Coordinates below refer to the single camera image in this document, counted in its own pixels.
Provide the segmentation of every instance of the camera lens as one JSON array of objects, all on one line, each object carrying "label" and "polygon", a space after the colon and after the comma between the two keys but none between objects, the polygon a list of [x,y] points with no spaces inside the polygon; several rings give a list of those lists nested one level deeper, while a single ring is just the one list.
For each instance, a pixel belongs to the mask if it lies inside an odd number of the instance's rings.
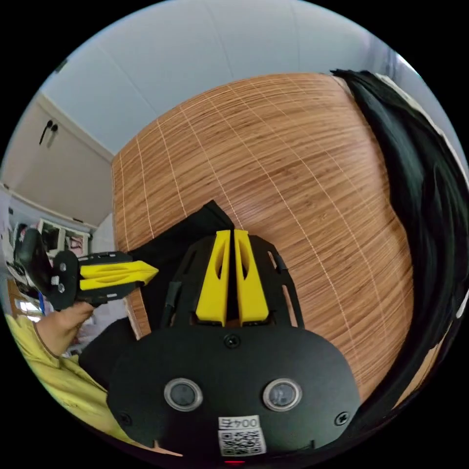
[{"label": "camera lens", "polygon": [[269,383],[263,393],[263,401],[268,409],[285,412],[295,407],[301,400],[300,386],[288,378],[280,378]]},{"label": "camera lens", "polygon": [[190,412],[202,404],[202,391],[193,381],[185,378],[171,380],[165,386],[166,402],[176,410]]}]

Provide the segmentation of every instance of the black border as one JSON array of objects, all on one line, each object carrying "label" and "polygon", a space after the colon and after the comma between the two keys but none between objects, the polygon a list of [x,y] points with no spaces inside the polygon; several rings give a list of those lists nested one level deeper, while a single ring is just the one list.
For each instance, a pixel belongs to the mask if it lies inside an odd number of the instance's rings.
[{"label": "black border", "polygon": [[[467,27],[455,1],[444,5],[409,2],[316,2],[362,25],[397,50],[422,76],[449,115],[467,150],[464,70]],[[47,76],[80,44],[104,27],[150,2],[115,4],[11,3],[4,7],[1,29],[3,75],[3,149],[18,120]],[[21,356],[1,322],[3,363],[2,402],[8,452],[18,451],[22,464],[61,461],[71,467],[95,459],[119,465],[139,465],[77,424],[48,395]],[[463,323],[436,376],[378,434],[323,467],[409,462],[450,464],[465,453],[467,421],[467,355]]]}]

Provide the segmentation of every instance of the black cloth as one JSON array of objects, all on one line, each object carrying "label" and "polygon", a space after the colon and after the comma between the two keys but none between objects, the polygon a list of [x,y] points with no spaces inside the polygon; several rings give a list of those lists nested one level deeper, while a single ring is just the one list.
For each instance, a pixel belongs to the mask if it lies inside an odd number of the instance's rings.
[{"label": "black cloth", "polygon": [[[160,327],[168,285],[188,248],[206,236],[221,230],[233,230],[234,227],[230,218],[212,200],[148,243],[129,251],[134,261],[142,260],[158,269],[158,274],[141,288],[151,330]],[[232,271],[230,280],[229,288],[233,291],[235,275]],[[236,310],[237,305],[229,305],[228,319],[237,315]],[[86,346],[78,363],[97,383],[107,389],[114,364],[123,350],[135,341],[128,318],[115,321]]]},{"label": "black cloth", "polygon": [[373,74],[335,70],[383,152],[391,205],[405,228],[413,264],[409,333],[388,374],[360,407],[344,438],[378,425],[428,351],[444,336],[469,289],[469,194],[454,156],[428,120]]},{"label": "black cloth", "polygon": [[168,285],[189,247],[217,231],[232,230],[234,227],[230,218],[212,200],[155,239],[129,251],[133,260],[142,260],[158,269],[153,280],[141,288],[151,330],[160,327]]},{"label": "black cloth", "polygon": [[94,381],[108,389],[117,359],[136,340],[128,318],[118,319],[83,349],[78,364]]}]

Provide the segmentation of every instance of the fisheye image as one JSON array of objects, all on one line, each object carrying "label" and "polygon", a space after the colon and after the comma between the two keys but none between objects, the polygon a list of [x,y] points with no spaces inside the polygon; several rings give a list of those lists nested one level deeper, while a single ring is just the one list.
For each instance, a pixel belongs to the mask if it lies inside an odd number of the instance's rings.
[{"label": "fisheye image", "polygon": [[428,383],[469,296],[469,167],[405,57],[300,0],[167,0],[37,91],[0,169],[4,320],[103,445],[304,468]]}]

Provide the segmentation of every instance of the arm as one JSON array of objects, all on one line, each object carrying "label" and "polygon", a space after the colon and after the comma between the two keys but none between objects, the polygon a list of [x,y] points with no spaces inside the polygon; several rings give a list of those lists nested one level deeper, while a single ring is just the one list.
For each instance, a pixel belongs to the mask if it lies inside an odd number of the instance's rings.
[{"label": "arm", "polygon": [[42,318],[36,324],[36,331],[49,352],[58,357],[68,349],[93,311],[93,306],[88,303],[75,303],[70,308],[54,311]]}]

